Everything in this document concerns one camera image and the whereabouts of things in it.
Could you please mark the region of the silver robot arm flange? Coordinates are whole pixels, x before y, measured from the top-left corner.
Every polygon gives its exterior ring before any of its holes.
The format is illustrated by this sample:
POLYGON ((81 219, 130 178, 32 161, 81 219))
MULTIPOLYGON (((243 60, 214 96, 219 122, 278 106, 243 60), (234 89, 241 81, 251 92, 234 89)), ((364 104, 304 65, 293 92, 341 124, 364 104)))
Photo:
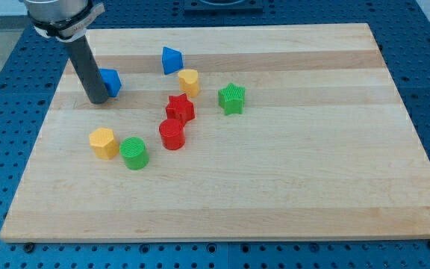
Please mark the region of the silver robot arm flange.
POLYGON ((105 12, 102 2, 91 0, 22 0, 35 31, 47 39, 69 43, 83 37, 105 12))

